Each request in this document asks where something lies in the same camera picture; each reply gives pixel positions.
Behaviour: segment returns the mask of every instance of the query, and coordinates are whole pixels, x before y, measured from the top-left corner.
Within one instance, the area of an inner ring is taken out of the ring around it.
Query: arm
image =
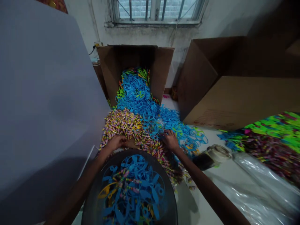
[[[209,205],[225,225],[249,224],[249,221],[220,189],[184,154],[174,132],[163,134],[166,146],[179,158]]]
[[[102,148],[98,157],[84,170],[82,176],[76,182],[68,194],[66,200],[52,213],[44,225],[71,224],[78,214],[84,200],[87,197],[90,186],[95,176],[103,168],[108,156],[114,151],[127,144],[126,137],[115,135],[107,145]]]

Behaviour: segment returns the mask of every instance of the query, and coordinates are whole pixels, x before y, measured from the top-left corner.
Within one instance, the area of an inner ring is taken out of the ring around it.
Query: clear plastic sheet
[[[284,224],[293,222],[293,217],[300,213],[300,191],[260,161],[246,153],[234,154],[234,161],[243,168],[265,193],[273,199],[279,207],[274,207],[270,201],[244,193],[242,189],[228,184],[219,184],[225,195],[243,212],[251,224]]]
[[[229,198],[229,200],[243,213],[252,225],[289,225],[293,219],[282,210],[273,207],[268,199],[257,197],[250,192],[243,192],[228,183],[213,178],[213,182]]]

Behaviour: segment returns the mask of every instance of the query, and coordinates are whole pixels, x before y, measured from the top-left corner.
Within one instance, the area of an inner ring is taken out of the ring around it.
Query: open cardboard box
[[[184,123],[236,130],[300,112],[300,57],[246,37],[191,41],[177,83]]]
[[[138,66],[150,69],[150,91],[153,97],[162,102],[173,48],[151,45],[112,45],[99,47],[97,50],[112,106],[117,104],[116,95],[122,71]]]

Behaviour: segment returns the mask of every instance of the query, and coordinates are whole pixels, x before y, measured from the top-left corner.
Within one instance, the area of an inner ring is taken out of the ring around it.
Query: window
[[[198,24],[205,0],[110,0],[114,23]]]

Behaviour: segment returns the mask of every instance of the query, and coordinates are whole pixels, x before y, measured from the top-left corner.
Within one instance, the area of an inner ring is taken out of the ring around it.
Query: person's left hand
[[[124,135],[115,135],[110,139],[104,148],[109,149],[109,151],[113,152],[120,147],[127,146],[127,139]]]

